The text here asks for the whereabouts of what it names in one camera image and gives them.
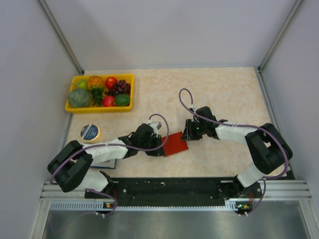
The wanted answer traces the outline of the red paper box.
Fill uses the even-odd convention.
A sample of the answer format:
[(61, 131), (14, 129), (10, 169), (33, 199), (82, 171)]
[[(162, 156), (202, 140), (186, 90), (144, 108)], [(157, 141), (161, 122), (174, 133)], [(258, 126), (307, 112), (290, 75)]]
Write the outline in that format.
[(165, 136), (161, 139), (161, 143), (164, 143), (164, 141), (167, 139), (165, 145), (163, 146), (165, 157), (188, 150), (187, 142), (181, 141), (181, 137), (182, 132), (180, 131), (170, 134), (168, 137)]

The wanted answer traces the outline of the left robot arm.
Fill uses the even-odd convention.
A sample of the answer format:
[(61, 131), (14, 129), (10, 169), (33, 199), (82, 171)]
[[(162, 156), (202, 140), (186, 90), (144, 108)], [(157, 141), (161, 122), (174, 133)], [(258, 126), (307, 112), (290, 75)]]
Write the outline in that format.
[(101, 197), (109, 197), (114, 181), (105, 172), (95, 171), (92, 167), (107, 161), (133, 157), (140, 151), (148, 156), (163, 156), (165, 152), (158, 133), (160, 128), (160, 122), (150, 121), (129, 135), (106, 143), (88, 145), (73, 140), (49, 163), (47, 170), (51, 180), (65, 193), (85, 189), (96, 191)]

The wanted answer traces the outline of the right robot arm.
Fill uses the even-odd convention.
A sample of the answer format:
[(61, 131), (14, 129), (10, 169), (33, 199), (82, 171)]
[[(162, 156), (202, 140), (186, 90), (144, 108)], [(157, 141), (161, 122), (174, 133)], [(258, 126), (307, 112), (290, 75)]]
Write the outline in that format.
[(221, 184), (219, 196), (228, 200), (246, 196), (257, 181), (272, 173), (293, 157), (293, 152), (271, 123), (260, 127), (242, 127), (225, 119), (216, 120), (207, 106), (197, 110), (189, 108), (193, 115), (186, 120), (182, 141), (200, 140), (204, 135), (216, 140), (229, 140), (246, 145), (252, 163), (233, 178), (231, 184)]

